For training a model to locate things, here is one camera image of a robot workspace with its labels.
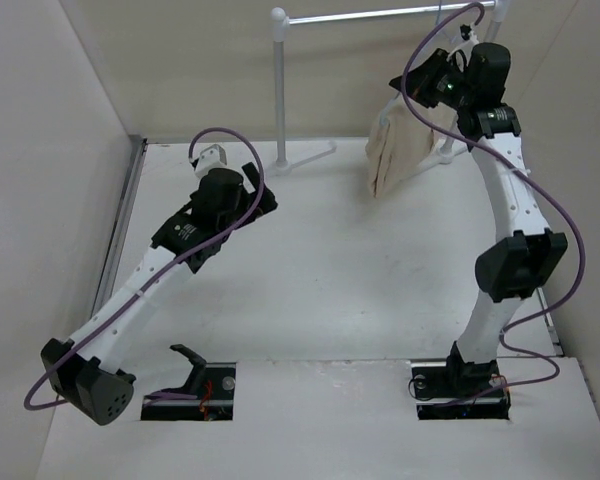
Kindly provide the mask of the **beige trousers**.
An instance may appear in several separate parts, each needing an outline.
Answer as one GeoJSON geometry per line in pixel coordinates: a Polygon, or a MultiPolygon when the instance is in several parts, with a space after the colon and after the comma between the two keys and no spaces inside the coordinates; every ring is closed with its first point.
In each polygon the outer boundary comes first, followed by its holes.
{"type": "Polygon", "coordinates": [[[464,150],[461,143],[421,123],[405,102],[390,108],[388,125],[381,126],[379,116],[365,147],[367,185],[374,198],[388,194],[403,180],[451,163],[464,150]]]}

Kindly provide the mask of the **light blue wire hanger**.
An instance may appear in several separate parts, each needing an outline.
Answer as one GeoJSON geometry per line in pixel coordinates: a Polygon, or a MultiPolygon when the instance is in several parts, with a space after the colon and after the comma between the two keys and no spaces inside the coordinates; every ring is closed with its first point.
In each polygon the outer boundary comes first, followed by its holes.
{"type": "MultiPolygon", "coordinates": [[[[452,6],[451,4],[446,5],[443,1],[439,1],[435,7],[435,23],[433,29],[427,34],[427,36],[420,42],[419,46],[414,50],[411,57],[407,61],[407,65],[405,66],[404,72],[393,78],[389,82],[389,86],[396,91],[396,95],[392,100],[390,100],[385,108],[380,112],[379,116],[379,124],[381,126],[386,126],[389,124],[388,115],[391,107],[398,105],[399,102],[404,102],[406,95],[403,93],[403,84],[405,84],[406,75],[409,71],[420,66],[426,59],[428,59],[432,53],[435,51],[430,46],[430,43],[434,43],[435,45],[439,44],[437,37],[442,36],[446,39],[449,44],[447,56],[447,64],[449,67],[453,67],[457,72],[464,73],[467,69],[467,65],[469,63],[469,58],[467,58],[462,52],[456,52],[454,55],[450,56],[450,50],[452,49],[452,42],[457,41],[460,34],[460,26],[459,30],[452,35],[448,35],[445,31],[445,27],[448,23],[453,23],[455,19],[462,15],[465,10],[468,9],[468,5],[460,5],[460,6],[452,6]]],[[[476,26],[481,22],[481,19],[484,17],[485,7],[477,6],[478,17],[473,22],[476,26]]]]}

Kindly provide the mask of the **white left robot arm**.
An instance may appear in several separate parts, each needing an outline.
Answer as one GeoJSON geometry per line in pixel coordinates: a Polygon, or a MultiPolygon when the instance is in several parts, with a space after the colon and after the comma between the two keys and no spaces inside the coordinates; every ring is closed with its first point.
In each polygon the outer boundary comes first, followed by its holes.
{"type": "Polygon", "coordinates": [[[120,289],[66,340],[50,339],[40,356],[55,393],[94,423],[113,422],[134,393],[121,364],[160,306],[216,255],[231,233],[277,207],[254,163],[215,167],[189,201],[152,236],[120,289]]]}

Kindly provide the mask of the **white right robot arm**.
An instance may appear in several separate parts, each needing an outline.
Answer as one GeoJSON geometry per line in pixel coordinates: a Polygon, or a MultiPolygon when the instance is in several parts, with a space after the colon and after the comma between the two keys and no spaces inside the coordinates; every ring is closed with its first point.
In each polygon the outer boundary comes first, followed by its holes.
{"type": "Polygon", "coordinates": [[[551,230],[528,182],[519,120],[502,100],[510,66],[506,47],[479,43],[468,55],[436,49],[390,82],[409,109],[443,104],[457,113],[455,137],[479,168],[496,229],[494,245],[475,261],[478,298],[444,367],[412,370],[420,400],[492,394],[501,335],[568,247],[566,235],[551,230]]]}

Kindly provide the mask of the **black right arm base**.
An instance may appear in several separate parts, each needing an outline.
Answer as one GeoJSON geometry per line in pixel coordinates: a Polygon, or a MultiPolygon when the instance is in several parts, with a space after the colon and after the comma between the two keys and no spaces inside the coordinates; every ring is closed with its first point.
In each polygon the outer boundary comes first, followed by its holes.
{"type": "Polygon", "coordinates": [[[419,420],[508,420],[510,395],[495,361],[468,368],[412,363],[409,393],[419,420]]]}

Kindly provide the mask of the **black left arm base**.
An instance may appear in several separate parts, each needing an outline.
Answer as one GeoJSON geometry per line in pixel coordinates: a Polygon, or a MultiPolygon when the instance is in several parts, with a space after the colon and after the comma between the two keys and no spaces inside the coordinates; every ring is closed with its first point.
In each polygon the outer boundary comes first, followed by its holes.
{"type": "Polygon", "coordinates": [[[208,363],[193,367],[185,383],[145,395],[141,421],[231,421],[237,365],[208,363]]]}

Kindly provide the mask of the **white clothes rack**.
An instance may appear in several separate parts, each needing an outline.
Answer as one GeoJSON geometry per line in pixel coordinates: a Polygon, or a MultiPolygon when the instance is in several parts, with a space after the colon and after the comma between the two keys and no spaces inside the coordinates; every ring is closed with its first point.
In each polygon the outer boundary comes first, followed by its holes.
{"type": "Polygon", "coordinates": [[[343,138],[364,136],[387,115],[397,75],[431,28],[434,43],[462,43],[457,22],[443,21],[462,1],[410,1],[404,7],[357,3],[352,12],[269,13],[273,46],[274,174],[286,175],[332,157],[343,138]]]}

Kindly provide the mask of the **aluminium table edge rail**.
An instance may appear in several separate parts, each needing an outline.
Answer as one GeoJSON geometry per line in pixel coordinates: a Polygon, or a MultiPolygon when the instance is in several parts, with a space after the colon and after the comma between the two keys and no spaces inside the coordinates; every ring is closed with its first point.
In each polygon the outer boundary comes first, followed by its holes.
{"type": "Polygon", "coordinates": [[[130,135],[129,140],[131,142],[131,154],[128,168],[122,185],[106,256],[89,317],[95,315],[104,305],[104,302],[113,294],[115,278],[120,265],[124,242],[144,165],[147,139],[141,135],[130,135]]]}

